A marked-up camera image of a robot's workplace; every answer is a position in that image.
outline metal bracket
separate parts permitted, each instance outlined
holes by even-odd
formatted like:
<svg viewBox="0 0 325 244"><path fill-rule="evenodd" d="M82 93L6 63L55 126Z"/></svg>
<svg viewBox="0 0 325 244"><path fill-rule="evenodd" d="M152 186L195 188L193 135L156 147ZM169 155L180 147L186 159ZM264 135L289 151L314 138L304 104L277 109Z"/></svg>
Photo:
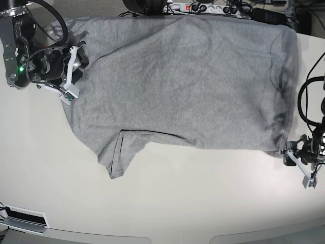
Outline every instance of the metal bracket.
<svg viewBox="0 0 325 244"><path fill-rule="evenodd" d="M7 71L7 81L10 86L15 86L15 82L18 80L18 66L12 18L13 16L9 16L0 19L0 38L4 46L4 61Z"/></svg>
<svg viewBox="0 0 325 244"><path fill-rule="evenodd" d="M309 173L305 165L301 162L300 159L296 158L295 156L295 150L294 149L289 149L286 151L286 155L296 164L298 167L301 169L303 174L305 175L304 180L303 180L303 185L305 188L309 187L314 187L316 188L317 185L317 178L314 178L311 173Z"/></svg>

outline gray t-shirt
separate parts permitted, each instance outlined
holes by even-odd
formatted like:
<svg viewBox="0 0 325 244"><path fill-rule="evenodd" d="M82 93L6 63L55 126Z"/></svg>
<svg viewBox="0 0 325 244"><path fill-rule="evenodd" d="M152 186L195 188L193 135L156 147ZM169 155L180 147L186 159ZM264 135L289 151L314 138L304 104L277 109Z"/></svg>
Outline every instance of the gray t-shirt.
<svg viewBox="0 0 325 244"><path fill-rule="evenodd" d="M299 68L292 29L184 15L67 23L72 43L86 41L90 65L80 97L63 107L112 178L150 141L284 149Z"/></svg>

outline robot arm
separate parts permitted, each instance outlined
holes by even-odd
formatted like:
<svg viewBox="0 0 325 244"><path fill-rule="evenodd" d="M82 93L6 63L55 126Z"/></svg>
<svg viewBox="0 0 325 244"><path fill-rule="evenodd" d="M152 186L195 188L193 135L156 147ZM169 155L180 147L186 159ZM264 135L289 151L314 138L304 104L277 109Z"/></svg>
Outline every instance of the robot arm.
<svg viewBox="0 0 325 244"><path fill-rule="evenodd" d="M32 0L45 7L60 23L62 40L44 47L34 40L36 21L29 12L27 0L2 0L0 2L0 38L4 47L6 79L10 87L24 89L30 83L38 88L58 92L67 104L78 98L74 85L81 77L81 69L88 66L80 42L77 46L66 44L68 29L60 14L43 0Z"/></svg>

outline power strip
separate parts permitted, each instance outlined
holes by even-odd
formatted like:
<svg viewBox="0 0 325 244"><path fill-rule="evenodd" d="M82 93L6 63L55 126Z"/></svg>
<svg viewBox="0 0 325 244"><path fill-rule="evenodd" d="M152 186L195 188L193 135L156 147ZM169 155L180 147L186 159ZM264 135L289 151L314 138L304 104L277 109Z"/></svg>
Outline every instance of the power strip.
<svg viewBox="0 0 325 244"><path fill-rule="evenodd" d="M225 5L214 5L214 4L200 4L200 6L206 6L206 10L200 12L201 14L212 14L212 15L226 15L236 18L249 19L247 15L243 15L237 9L231 9L229 6ZM165 6L164 13L175 13L175 14L196 14L198 12L192 9L193 4L184 4L184 3L171 3L168 6Z"/></svg>

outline white table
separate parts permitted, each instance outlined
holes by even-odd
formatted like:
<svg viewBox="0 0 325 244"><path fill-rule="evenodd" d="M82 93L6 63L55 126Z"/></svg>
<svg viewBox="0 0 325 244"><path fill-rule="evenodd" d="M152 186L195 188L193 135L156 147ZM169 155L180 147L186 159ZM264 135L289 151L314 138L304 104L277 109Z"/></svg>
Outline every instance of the white table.
<svg viewBox="0 0 325 244"><path fill-rule="evenodd" d="M298 40L297 93L325 51L323 39ZM325 214L325 170L317 188L305 190L298 167L261 151L150 143L123 177L111 180L73 135L57 94L32 84L23 91L9 88L0 62L0 201L45 212L53 229L143 236L153 244L209 243L217 235ZM324 75L324 67L322 61L313 76ZM310 85L309 96L309 117L321 120L321 82ZM304 133L296 109L290 139Z"/></svg>

